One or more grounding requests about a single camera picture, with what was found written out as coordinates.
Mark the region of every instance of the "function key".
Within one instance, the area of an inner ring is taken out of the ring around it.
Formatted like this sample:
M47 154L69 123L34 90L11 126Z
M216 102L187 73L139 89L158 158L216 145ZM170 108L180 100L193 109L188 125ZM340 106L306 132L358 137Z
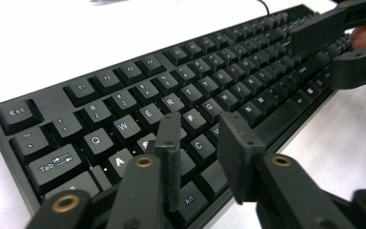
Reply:
M36 159L26 168L30 183L37 196L40 196L56 188L56 184L77 176L84 167L84 161L69 144Z
M189 41L185 43L182 46L182 49L190 57L190 59L195 59L205 53L203 49L201 49L201 47L197 45L197 43L195 43L194 41Z
M86 78L73 80L64 90L75 107L82 106L100 96Z
M145 75L133 62L123 63L115 71L120 76L121 80L123 80L127 85L131 85L145 79Z
M124 87L124 84L111 70L97 73L92 81L101 94L110 94Z
M16 100L0 109L0 123L6 135L23 131L42 121L32 100Z
M168 49L165 55L175 66L184 64L190 60L190 57L178 46Z
M136 64L146 76L153 76L165 71L162 64L152 54L142 57Z

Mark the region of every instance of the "metal ring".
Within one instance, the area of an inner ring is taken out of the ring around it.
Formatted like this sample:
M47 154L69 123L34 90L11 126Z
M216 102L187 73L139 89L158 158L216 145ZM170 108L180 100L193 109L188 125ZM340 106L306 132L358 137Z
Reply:
M135 165L141 168L150 167L153 165L153 160L149 157L141 157L135 162Z
M55 201L52 205L52 211L56 213L65 213L73 208L75 208L79 204L80 198L77 195L69 194L63 196Z
M290 166L291 165L291 161L284 156L274 156L272 158L272 161L274 164L279 165L279 166Z

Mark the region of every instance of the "keycap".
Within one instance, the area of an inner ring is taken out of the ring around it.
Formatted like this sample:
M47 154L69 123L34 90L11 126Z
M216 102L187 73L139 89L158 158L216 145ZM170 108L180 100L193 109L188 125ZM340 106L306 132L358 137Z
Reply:
M178 46L168 49L165 55L175 66L184 64L190 60L190 57Z
M196 165L194 161L189 157L187 152L180 149L180 175L183 180L187 180L195 173Z
M86 132L75 114L62 114L51 123L53 134L62 144L73 142Z
M192 140L187 146L187 151L195 163L201 167L216 159L215 147L204 135Z
M143 106L156 102L161 97L161 94L150 80L145 80L135 85L132 88L132 94Z
M114 154L116 145L112 142L110 134L100 128L84 136L84 150L92 165L97 165L108 156Z
M182 115L182 126L190 136L197 136L207 129L207 121L196 109L191 109Z
M157 105L163 114L168 114L172 112L184 112L186 107L183 102L176 96L176 94L169 94L163 97Z
M23 131L38 124L42 117L32 100L17 100L0 108L0 123L6 135Z
M109 159L106 160L105 165L107 171L115 182L120 181L121 178L124 176L126 166L131 159L132 154L130 153L130 151L128 149L123 149L116 154L110 156Z
M165 71L165 67L152 54L142 57L136 65L146 76L153 76Z
M169 73L160 74L152 83L163 95L175 93L179 89L178 82Z
M189 67L187 67L186 65L175 69L172 72L172 75L182 87L189 85L198 79L195 73L193 73L193 71L189 69Z
M261 121L254 131L257 136L269 147L294 121L297 120L300 111L291 100L287 100L278 107L272 114Z
M79 107L88 102L94 101L100 96L92 84L86 78L78 78L73 80L64 88L73 106Z
M207 199L201 194L191 181L180 190L179 205L176 212L171 213L179 227L185 228L209 205Z
M153 103L139 109L136 113L136 117L148 133L157 130L162 116L163 114Z
M16 134L10 141L23 165L53 150L54 143L48 132L43 130L40 127L29 128L23 133Z
M136 102L128 90L121 90L112 94L109 103L119 117L128 115L140 108L139 103Z
M104 127L112 123L112 113L105 103L101 100L96 100L84 106L82 115L85 121L92 129Z
M206 132L206 137L210 140L210 142L213 144L213 146L217 146L218 136L219 136L219 129L218 129L218 123L212 126L210 130Z
M134 143L142 135L141 128L129 114L115 120L111 125L111 130L122 147Z
M224 111L232 112L240 105L239 100L228 90L223 91L215 97L215 101Z
M194 108L202 101L205 100L205 97L198 91L198 89L193 85L189 84L188 86L182 88L178 93L180 100L188 107L189 109Z
M198 106L198 111L203 115L208 123L215 124L218 121L219 114L224 110L222 110L215 100L210 98Z
M153 133L143 136L137 140L132 146L132 155L138 156L145 154L150 140L156 140L156 136Z
M263 113L253 102L247 102L238 109L238 112L248 121L251 127L254 127L263 117Z
M126 85L145 79L145 74L131 61L120 64L115 72Z
M228 188L228 180L218 160L195 177L195 180L210 201L215 200Z
M111 70L96 73L92 81L101 94L111 94L124 87L124 84Z
M220 91L218 85L209 76L198 80L194 85L206 98L213 97Z
M68 144L32 161L26 170L37 195L45 195L57 183L64 183L83 171L85 163L75 148Z
M91 173L94 183L97 185L100 191L105 191L112 188L112 184L109 182L109 179L106 177L100 165L94 166L89 170L89 172Z
M91 198L98 194L100 191L94 183L91 175L88 173L88 171L85 171L82 174L53 189L52 191L46 193L44 195L44 200L47 200L55 194L65 190L83 190L88 192Z
M198 56L201 56L205 51L198 46L194 41L186 42L182 46L182 50L189 56L190 59L196 59Z

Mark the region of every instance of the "screw hole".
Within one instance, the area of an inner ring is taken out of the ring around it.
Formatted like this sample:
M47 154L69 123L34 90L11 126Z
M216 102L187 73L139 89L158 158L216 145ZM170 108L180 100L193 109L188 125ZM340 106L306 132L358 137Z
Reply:
M273 163L279 166L290 166L291 161L283 156L275 156L273 157Z
M135 165L141 168L145 168L145 167L149 167L153 164L153 161L149 158L149 157L142 157L139 158L136 162Z

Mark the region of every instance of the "key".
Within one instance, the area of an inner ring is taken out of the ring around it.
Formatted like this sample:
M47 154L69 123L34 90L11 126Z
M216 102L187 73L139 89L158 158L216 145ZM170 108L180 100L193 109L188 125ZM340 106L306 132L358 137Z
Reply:
M56 184L64 183L80 174L85 163L71 144L32 161L26 167L30 183L37 196L43 196L54 189Z
M217 146L218 143L218 136L219 136L219 129L218 129L218 123L212 126L210 130L206 132L206 137L211 141L213 146Z
M109 182L108 178L99 165L91 168L90 173L100 191L106 191L112 188L112 184Z
M94 101L100 94L94 89L86 78L73 80L64 88L65 93L70 98L73 106L79 107L88 102Z
M138 156L143 155L147 151L148 142L150 140L156 140L156 136L153 133L150 133L142 138L140 138L136 143L133 144L132 155Z
M51 128L61 144L73 142L85 133L81 123L73 113L62 114L54 119Z
M115 151L115 144L110 139L109 133L100 128L84 136L82 141L86 155L91 164L97 165Z
M237 82L230 88L230 92L237 98L240 104L251 98L251 91L242 83Z
M190 136L195 137L207 129L207 121L196 109L191 109L182 115L182 126Z
M233 79L227 72L220 70L211 76L211 79L218 85L221 90L225 90L234 84Z
M204 97L210 98L219 92L218 85L206 76L195 83L195 87L203 94Z
M111 70L96 73L92 81L101 94L111 94L124 88L124 84Z
M142 135L141 128L129 114L114 121L111 130L122 147L133 144Z
M94 183L91 175L88 173L88 171L85 171L82 174L53 189L52 191L46 193L44 195L44 200L47 200L55 194L65 190L83 190L88 192L91 198L99 193L99 189Z
M180 190L179 206L172 217L181 228L186 228L210 203L191 181Z
M127 90L121 90L112 94L109 103L117 116L128 115L140 108L139 104Z
M168 49L165 55L175 66L184 64L190 60L190 57L178 46Z
M172 75L182 87L189 85L198 79L195 73L185 65L175 69L172 72Z
M221 32L216 32L215 34L211 35L210 39L213 40L218 49L228 46L228 38Z
M226 67L224 60L216 53L210 53L204 58L207 64L212 69L212 72L218 71L224 67Z
M132 94L143 106L156 102L161 97L161 94L150 80L138 83L132 88Z
M237 111L248 121L251 127L254 127L263 117L263 113L253 102L247 102Z
M196 59L204 54L204 51L194 41L186 42L183 47L183 51L189 56L190 59Z
M218 160L195 177L195 180L198 187L203 190L211 201L219 197L228 188L228 180Z
M50 135L43 130L40 127L33 127L15 135L14 139L10 141L17 158L23 165L27 165L53 150L53 142L47 138Z
M183 180L187 180L195 173L196 165L187 152L180 149L180 175Z
M216 50L215 43L207 36L201 37L198 40L198 44L201 45L201 48L205 53L214 52Z
M228 90L223 91L215 97L215 101L224 111L232 112L240 105L237 98Z
M115 182L119 182L124 176L127 164L131 159L132 154L130 151L128 149L123 149L106 160L105 165L107 171Z
M211 67L202 59L197 59L189 64L195 75L199 78L209 75L212 72Z
M187 108L184 106L183 102L176 96L176 94L169 94L163 97L157 105L163 114L168 114L172 112L184 112Z
M182 88L179 91L179 97L189 109L194 108L205 100L205 97L203 97L201 92L193 84Z
M204 135L192 140L187 146L187 152L200 167L216 159L215 147Z
M179 89L178 82L169 73L160 74L152 83L163 95L175 93Z
M165 67L152 54L142 57L136 65L146 76L153 76L165 71Z
M157 130L162 116L163 114L153 103L139 109L136 114L139 123L142 124L148 133L155 132Z
M198 106L198 111L204 116L208 123L215 124L218 121L219 114L224 110L210 98Z
M145 79L145 75L133 62L123 63L115 71L126 85Z
M112 113L103 101L93 101L84 106L82 115L91 129L104 127L112 123Z
M0 108L0 123L5 134L12 135L42 121L42 117L32 100L9 102Z

